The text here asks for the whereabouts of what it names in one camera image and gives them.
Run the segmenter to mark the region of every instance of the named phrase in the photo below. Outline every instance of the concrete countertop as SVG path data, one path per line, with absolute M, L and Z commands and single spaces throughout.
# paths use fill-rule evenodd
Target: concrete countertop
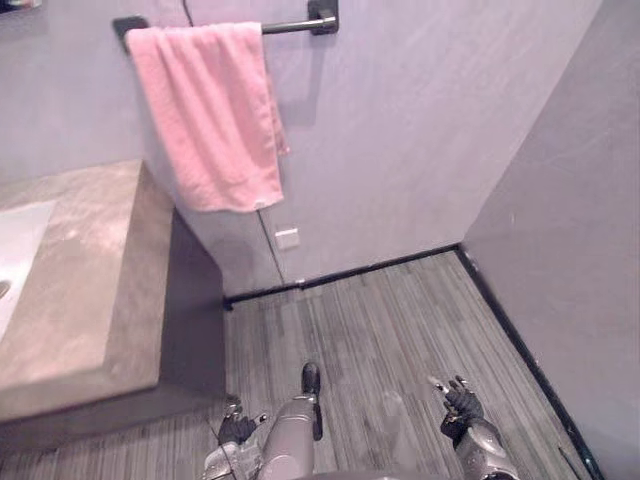
M 0 341 L 0 422 L 158 382 L 173 204 L 141 161 L 0 185 L 55 200 Z

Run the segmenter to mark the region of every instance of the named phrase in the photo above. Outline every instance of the floor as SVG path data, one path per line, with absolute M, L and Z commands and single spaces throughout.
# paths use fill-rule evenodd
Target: floor
M 236 304 L 226 329 L 228 390 L 246 413 L 275 413 L 298 393 L 303 363 L 321 365 L 325 438 L 316 444 L 317 471 L 409 468 L 461 479 L 438 430 L 444 408 L 426 380 L 461 374 L 502 431 L 522 479 L 575 478 L 558 445 L 588 478 L 454 253 Z M 220 409 L 10 457 L 0 479 L 195 479 L 214 446 L 205 418 L 217 424 Z M 258 438 L 267 431 L 261 427 Z

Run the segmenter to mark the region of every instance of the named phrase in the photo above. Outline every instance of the wall socket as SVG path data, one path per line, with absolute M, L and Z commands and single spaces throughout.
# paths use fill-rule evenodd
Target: wall socket
M 280 230 L 276 232 L 276 245 L 278 250 L 288 250 L 300 245 L 300 235 L 297 228 Z

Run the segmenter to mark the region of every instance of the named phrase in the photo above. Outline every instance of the robot finger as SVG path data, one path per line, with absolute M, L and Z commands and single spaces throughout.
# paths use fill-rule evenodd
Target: robot finger
M 447 395 L 447 393 L 449 393 L 449 388 L 436 377 L 429 376 L 427 380 L 429 380 L 429 383 L 443 395 Z

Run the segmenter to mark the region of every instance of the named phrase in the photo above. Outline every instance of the white sink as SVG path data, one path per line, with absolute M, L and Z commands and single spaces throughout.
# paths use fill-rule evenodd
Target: white sink
M 32 203 L 0 212 L 0 341 L 18 304 L 54 205 L 54 201 Z

